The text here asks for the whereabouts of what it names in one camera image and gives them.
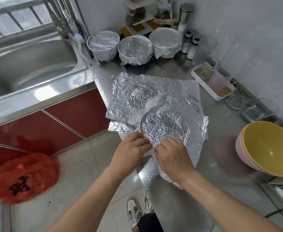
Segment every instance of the pink bowl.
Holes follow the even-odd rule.
[[[263,169],[261,169],[260,167],[258,167],[255,163],[252,162],[252,160],[247,156],[247,153],[245,152],[243,146],[242,146],[242,141],[241,141],[241,136],[242,136],[243,130],[240,132],[240,134],[238,135],[237,139],[236,139],[236,152],[237,155],[240,157],[240,159],[247,164],[248,166],[252,167],[253,169],[256,169],[258,171],[261,172],[265,172],[269,175],[272,175],[266,171],[264,171]]]

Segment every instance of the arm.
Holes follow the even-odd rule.
[[[48,232],[94,232],[120,183],[152,148],[140,132],[133,132],[118,146],[110,165],[93,185],[49,228]]]
[[[162,140],[155,147],[155,154],[161,169],[201,203],[224,232],[283,232],[196,172],[180,138]]]

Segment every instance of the yellow bowl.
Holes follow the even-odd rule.
[[[257,166],[283,177],[283,128],[256,121],[244,128],[241,140],[246,154]]]

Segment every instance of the window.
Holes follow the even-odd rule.
[[[0,0],[0,37],[51,23],[42,0]]]

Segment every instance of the foot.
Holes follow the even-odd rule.
[[[150,202],[147,194],[145,194],[145,214],[154,213],[152,203]]]
[[[127,203],[128,221],[131,223],[132,231],[137,226],[137,222],[141,218],[141,208],[134,198],[130,198]]]

